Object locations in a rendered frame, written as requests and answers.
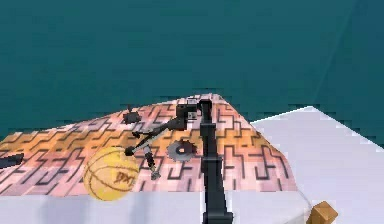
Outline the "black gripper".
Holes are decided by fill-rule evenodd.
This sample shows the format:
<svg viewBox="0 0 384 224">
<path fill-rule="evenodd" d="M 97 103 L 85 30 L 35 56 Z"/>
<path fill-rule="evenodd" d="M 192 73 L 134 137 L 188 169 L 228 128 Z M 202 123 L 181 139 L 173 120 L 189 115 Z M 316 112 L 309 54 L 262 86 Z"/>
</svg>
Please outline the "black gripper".
<svg viewBox="0 0 384 224">
<path fill-rule="evenodd" d="M 167 132 L 168 129 L 176 131 L 185 131 L 187 129 L 187 120 L 184 118 L 175 117 L 167 123 L 156 126 L 153 129 L 148 129 L 145 131 L 134 131 L 132 133 L 134 137 L 139 138 L 141 135 L 144 135 L 144 138 L 136 146 L 127 147 L 124 151 L 125 155 L 133 156 L 136 151 L 151 145 L 153 141 L 155 141 L 161 135 Z"/>
</svg>

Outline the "grey toothed disc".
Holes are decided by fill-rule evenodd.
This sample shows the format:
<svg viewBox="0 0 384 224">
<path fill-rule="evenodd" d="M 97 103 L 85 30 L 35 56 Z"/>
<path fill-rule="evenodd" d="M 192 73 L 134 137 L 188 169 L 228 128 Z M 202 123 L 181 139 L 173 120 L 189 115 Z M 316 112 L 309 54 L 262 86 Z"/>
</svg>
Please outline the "grey toothed disc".
<svg viewBox="0 0 384 224">
<path fill-rule="evenodd" d="M 189 140 L 175 140 L 167 147 L 167 155 L 175 162 L 187 162 L 197 153 L 197 147 Z"/>
</svg>

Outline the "black flat bar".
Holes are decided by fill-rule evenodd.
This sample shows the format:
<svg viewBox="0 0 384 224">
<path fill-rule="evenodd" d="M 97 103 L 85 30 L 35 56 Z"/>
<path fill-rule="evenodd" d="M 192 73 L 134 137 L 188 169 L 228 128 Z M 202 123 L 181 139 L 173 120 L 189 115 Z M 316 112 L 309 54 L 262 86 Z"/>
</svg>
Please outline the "black flat bar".
<svg viewBox="0 0 384 224">
<path fill-rule="evenodd" d="M 23 153 L 0 158 L 0 169 L 20 165 L 23 161 L 23 158 L 24 158 Z"/>
</svg>

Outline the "orange black striped basketball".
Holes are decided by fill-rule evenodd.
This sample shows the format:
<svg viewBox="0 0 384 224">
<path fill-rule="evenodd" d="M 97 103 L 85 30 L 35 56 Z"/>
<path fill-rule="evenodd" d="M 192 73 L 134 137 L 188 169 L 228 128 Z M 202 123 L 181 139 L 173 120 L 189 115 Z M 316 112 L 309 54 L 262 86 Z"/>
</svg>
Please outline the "orange black striped basketball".
<svg viewBox="0 0 384 224">
<path fill-rule="evenodd" d="M 139 175 L 133 156 L 121 147 L 98 150 L 86 163 L 83 184 L 88 194 L 98 200 L 114 201 L 130 192 Z"/>
</svg>

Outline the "orange pink patterned blanket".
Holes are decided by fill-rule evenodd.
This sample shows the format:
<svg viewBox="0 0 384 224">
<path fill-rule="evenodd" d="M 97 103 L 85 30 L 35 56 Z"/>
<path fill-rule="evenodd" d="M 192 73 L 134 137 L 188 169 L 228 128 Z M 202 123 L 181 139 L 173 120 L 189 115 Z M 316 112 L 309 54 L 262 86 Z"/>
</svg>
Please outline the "orange pink patterned blanket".
<svg viewBox="0 0 384 224">
<path fill-rule="evenodd" d="M 284 155 L 274 148 L 243 116 L 218 94 L 196 95 L 196 100 L 213 103 L 212 121 L 216 124 L 218 153 L 223 158 L 222 175 L 227 190 L 259 192 L 295 191 L 294 175 Z M 134 131 L 153 128 L 170 120 L 185 98 L 142 106 L 142 120 L 126 125 L 121 111 L 61 127 L 16 132 L 0 141 L 0 157 L 22 153 L 21 165 L 0 170 L 0 196 L 82 195 L 84 164 L 99 149 L 135 145 Z M 139 152 L 135 155 L 140 173 L 134 190 L 193 192 L 203 189 L 200 173 L 202 141 L 200 122 L 192 121 L 184 132 L 164 133 L 152 145 L 154 160 L 161 177 L 153 181 Z M 175 162 L 166 154 L 166 146 L 178 139 L 197 146 L 190 161 Z"/>
</svg>

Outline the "small black spiky object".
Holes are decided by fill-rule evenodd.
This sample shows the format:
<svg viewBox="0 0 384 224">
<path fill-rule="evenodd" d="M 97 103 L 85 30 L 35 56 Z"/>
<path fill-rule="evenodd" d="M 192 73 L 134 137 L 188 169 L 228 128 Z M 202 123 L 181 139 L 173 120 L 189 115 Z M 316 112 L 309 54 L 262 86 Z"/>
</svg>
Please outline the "small black spiky object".
<svg viewBox="0 0 384 224">
<path fill-rule="evenodd" d="M 123 115 L 123 121 L 125 124 L 132 124 L 139 122 L 142 117 L 137 111 L 133 111 L 130 105 L 127 105 L 128 112 Z"/>
</svg>

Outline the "brown wooden block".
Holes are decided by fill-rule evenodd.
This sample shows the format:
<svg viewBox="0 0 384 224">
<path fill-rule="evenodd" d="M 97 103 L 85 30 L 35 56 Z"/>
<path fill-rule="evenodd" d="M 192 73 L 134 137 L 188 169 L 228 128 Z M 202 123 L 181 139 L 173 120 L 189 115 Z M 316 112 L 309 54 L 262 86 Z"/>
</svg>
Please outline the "brown wooden block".
<svg viewBox="0 0 384 224">
<path fill-rule="evenodd" d="M 326 201 L 315 205 L 306 221 L 306 224 L 332 224 L 338 212 Z"/>
</svg>

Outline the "grey and black rod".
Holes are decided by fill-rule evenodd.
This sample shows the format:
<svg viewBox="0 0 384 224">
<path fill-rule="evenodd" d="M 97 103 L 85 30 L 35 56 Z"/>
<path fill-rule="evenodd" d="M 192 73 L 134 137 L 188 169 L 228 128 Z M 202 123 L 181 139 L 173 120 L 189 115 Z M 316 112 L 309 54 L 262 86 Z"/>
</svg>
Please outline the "grey and black rod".
<svg viewBox="0 0 384 224">
<path fill-rule="evenodd" d="M 152 180 L 157 180 L 161 177 L 160 173 L 157 171 L 156 169 L 156 166 L 155 166 L 155 162 L 154 162 L 154 158 L 153 158 L 153 154 L 152 154 L 152 151 L 151 151 L 151 148 L 149 146 L 146 146 L 144 149 L 144 156 L 146 158 L 146 161 L 147 161 L 147 164 L 148 164 L 148 167 L 151 171 L 151 179 Z"/>
</svg>

